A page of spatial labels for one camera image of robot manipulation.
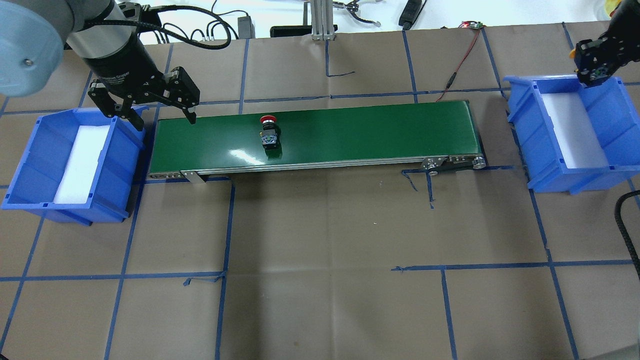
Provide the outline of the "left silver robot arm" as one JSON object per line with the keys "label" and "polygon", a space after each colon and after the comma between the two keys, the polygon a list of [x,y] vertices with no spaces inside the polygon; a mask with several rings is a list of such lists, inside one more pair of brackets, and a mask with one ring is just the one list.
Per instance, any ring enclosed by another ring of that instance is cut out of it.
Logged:
{"label": "left silver robot arm", "polygon": [[144,21],[139,4],[114,0],[3,0],[0,5],[1,93],[27,97],[41,91],[69,45],[89,66],[87,95],[105,117],[119,117],[141,131],[135,105],[179,109],[194,125],[201,92],[180,66],[162,73],[138,38],[160,32]]}

